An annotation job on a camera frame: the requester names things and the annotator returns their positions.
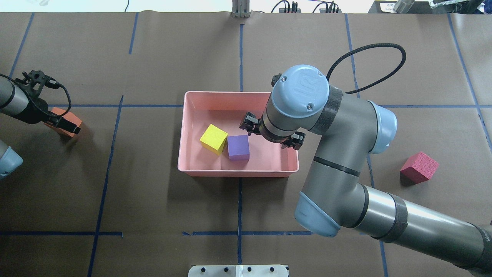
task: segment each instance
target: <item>red foam cube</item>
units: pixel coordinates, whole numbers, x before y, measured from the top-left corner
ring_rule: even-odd
[[[410,179],[413,183],[418,184],[428,181],[432,178],[439,163],[427,156],[424,152],[419,152],[405,162],[400,173]]]
[[[54,114],[57,114],[57,115],[60,115],[62,113],[65,112],[64,109],[60,109],[60,108],[57,108],[57,107],[54,107],[52,110],[51,110],[52,113]],[[73,124],[77,125],[77,127],[80,127],[80,125],[82,124],[82,120],[80,118],[78,118],[75,114],[73,114],[71,111],[69,111],[66,115],[63,116],[64,119],[72,122]],[[47,124],[45,123],[44,125],[50,127],[51,129],[55,130],[58,134],[60,135],[64,135],[64,136],[67,136],[67,137],[70,137],[70,138],[73,138],[73,136],[75,135],[74,133],[70,133],[70,132],[67,132],[65,130],[62,130],[62,129],[59,129],[59,128],[55,128],[53,126],[51,126],[50,124]]]

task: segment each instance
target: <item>purple cube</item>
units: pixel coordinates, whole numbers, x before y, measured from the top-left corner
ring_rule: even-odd
[[[249,142],[247,135],[227,137],[229,160],[249,160]]]

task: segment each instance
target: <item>sticker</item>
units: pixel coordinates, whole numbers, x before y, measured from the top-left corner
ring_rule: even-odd
[[[396,13],[395,12],[395,3],[379,3],[379,5],[381,6],[382,12]]]

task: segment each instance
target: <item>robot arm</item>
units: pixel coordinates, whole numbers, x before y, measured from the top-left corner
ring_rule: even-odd
[[[52,89],[62,87],[68,96],[66,89],[42,71],[33,70],[29,74],[26,72],[22,74],[23,80],[13,80],[0,74],[0,113],[28,124],[45,122],[55,128],[78,134],[80,128],[77,125],[65,120],[62,117],[64,114],[57,115],[49,112],[48,104],[39,97],[44,86]],[[11,147],[0,140],[0,180],[19,167],[22,161],[22,158]]]
[[[12,147],[0,140],[0,180],[9,175],[22,164],[22,158]]]
[[[358,183],[367,154],[383,152],[395,137],[391,111],[345,95],[312,66],[292,67],[272,84],[261,118],[248,113],[241,128],[279,143],[304,137],[298,128],[322,136],[295,211],[303,227],[326,237],[341,226],[353,228],[475,274],[492,274],[490,227]]]

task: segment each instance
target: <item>white mounting plate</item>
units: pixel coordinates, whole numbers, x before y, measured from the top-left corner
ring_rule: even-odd
[[[232,17],[246,18],[250,15],[249,0],[232,0]]]
[[[289,277],[289,267],[283,265],[193,266],[188,271],[188,277]]]

